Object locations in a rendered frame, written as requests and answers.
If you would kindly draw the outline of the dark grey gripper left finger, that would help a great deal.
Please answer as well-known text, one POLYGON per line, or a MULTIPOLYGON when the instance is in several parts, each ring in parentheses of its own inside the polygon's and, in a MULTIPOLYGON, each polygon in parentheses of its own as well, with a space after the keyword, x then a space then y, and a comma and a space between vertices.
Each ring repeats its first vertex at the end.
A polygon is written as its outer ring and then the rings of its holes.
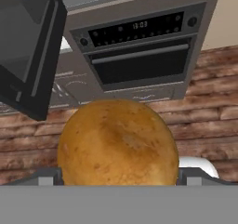
POLYGON ((7 186, 62 186, 63 184, 61 169, 48 167, 37 169, 26 178, 11 181, 7 186))

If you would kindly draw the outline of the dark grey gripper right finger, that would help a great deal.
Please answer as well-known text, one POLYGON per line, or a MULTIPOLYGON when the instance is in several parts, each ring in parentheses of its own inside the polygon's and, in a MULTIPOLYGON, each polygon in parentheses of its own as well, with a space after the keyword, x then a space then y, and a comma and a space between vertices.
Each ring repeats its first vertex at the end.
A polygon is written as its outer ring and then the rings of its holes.
POLYGON ((179 186, 234 186, 232 182, 209 176, 198 167, 182 167, 178 172, 177 184, 179 186))

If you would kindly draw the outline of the brown potato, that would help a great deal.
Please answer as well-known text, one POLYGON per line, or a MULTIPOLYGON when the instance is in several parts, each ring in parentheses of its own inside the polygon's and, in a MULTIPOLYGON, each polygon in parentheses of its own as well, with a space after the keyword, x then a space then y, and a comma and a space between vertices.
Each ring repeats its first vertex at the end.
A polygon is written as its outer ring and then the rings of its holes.
POLYGON ((80 107, 59 137, 66 185, 172 185, 179 153, 164 120, 143 103, 98 100, 80 107))

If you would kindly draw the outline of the black microwave door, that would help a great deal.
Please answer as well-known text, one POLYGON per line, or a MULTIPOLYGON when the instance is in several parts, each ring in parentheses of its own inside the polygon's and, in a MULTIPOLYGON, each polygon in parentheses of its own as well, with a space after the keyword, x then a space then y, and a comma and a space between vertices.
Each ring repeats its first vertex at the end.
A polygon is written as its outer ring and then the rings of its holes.
POLYGON ((0 101, 44 121, 60 55, 63 0, 0 0, 0 101))

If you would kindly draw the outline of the white rounded object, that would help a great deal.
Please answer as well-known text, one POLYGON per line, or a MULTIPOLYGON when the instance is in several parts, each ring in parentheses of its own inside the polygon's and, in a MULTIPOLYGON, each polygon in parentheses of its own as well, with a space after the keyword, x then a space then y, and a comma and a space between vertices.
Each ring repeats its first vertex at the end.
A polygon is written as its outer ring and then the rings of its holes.
POLYGON ((180 156, 180 167, 198 167, 205 171, 212 178, 219 178, 217 169, 205 158, 192 157, 192 156, 180 156))

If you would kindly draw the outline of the dark oven door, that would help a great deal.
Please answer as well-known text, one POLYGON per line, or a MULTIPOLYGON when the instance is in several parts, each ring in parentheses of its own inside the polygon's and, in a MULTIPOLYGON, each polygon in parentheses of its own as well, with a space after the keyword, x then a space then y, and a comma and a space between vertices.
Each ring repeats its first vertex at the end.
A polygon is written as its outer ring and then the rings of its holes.
POLYGON ((182 81, 185 78, 185 72, 187 70, 190 48, 191 39, 182 38, 162 43, 135 45, 113 51, 95 53, 87 57, 90 61, 90 67, 99 80, 102 89, 104 91, 113 91, 182 81), (189 49, 100 64, 91 63, 93 59, 182 44, 189 44, 189 49))

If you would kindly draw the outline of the grey built-in oven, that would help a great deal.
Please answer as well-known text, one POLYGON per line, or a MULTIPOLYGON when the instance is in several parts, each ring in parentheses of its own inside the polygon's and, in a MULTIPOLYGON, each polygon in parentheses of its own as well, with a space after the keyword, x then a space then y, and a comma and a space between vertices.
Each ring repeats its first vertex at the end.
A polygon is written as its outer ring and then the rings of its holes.
POLYGON ((218 0, 100 0, 69 9, 65 39, 68 58, 85 73, 85 86, 71 86, 80 104, 94 99, 134 99, 139 102, 183 99, 218 0), (90 67, 88 55, 135 45, 190 38, 185 78, 180 82, 104 91, 90 67))

